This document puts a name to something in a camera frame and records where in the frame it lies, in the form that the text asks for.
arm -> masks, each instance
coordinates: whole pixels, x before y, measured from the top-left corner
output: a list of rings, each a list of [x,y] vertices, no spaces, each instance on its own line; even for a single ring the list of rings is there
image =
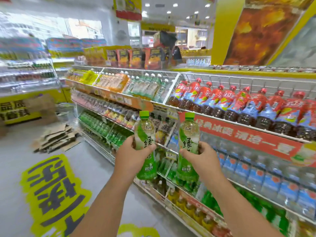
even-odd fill
[[[71,237],[116,237],[128,188],[146,157],[156,149],[156,145],[150,145],[143,150],[135,150],[132,147],[133,138],[128,137],[118,149],[111,178]]]
[[[180,150],[213,194],[234,237],[282,237],[264,217],[231,185],[223,175],[216,152],[199,143],[200,155]]]

person's right arm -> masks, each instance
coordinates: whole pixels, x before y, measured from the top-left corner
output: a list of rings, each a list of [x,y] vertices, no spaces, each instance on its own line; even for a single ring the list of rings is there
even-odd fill
[[[200,155],[185,149],[181,149],[180,154],[192,163],[201,181],[213,194],[233,236],[283,237],[226,179],[216,152],[205,142],[199,142],[199,148]]]

person's right hand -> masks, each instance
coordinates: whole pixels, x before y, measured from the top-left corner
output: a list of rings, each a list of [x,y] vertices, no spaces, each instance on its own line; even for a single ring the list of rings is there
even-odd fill
[[[185,159],[192,163],[202,181],[206,181],[210,177],[218,178],[219,176],[223,176],[217,153],[208,143],[199,142],[199,155],[193,154],[186,149],[180,149],[179,152]]]

green soda bottle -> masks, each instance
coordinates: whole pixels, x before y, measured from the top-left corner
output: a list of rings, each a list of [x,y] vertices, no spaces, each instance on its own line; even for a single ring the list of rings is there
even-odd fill
[[[194,113],[186,112],[185,121],[181,123],[179,129],[179,146],[188,151],[198,154],[198,142],[200,140],[200,130],[194,121]],[[177,177],[185,181],[197,182],[199,175],[193,169],[192,164],[179,154]]]
[[[155,126],[149,119],[149,111],[139,112],[140,120],[135,124],[135,143],[136,150],[144,149],[145,147],[155,143]],[[144,165],[137,178],[142,180],[150,180],[157,176],[157,166],[155,162],[154,152],[145,159]]]

yellow beverage bottle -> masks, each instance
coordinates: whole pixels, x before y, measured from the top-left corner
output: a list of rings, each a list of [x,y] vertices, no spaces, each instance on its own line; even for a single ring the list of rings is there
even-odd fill
[[[176,201],[176,206],[179,207],[181,210],[184,211],[185,207],[185,199],[182,196],[179,196],[179,198]]]
[[[194,211],[195,211],[194,205],[191,204],[191,203],[187,203],[187,205],[185,206],[184,212],[185,212],[188,216],[190,216],[191,218],[193,218]]]
[[[172,203],[176,204],[177,201],[177,195],[176,190],[174,188],[171,188],[168,194],[168,200],[170,200]]]
[[[211,220],[211,218],[207,215],[203,220],[202,220],[202,226],[209,232],[212,231],[213,226],[214,226],[214,221]]]
[[[193,219],[195,219],[195,221],[197,223],[202,225],[203,217],[204,217],[204,215],[203,215],[203,212],[201,211],[201,209],[196,209],[196,211],[194,212],[194,215],[193,215]]]

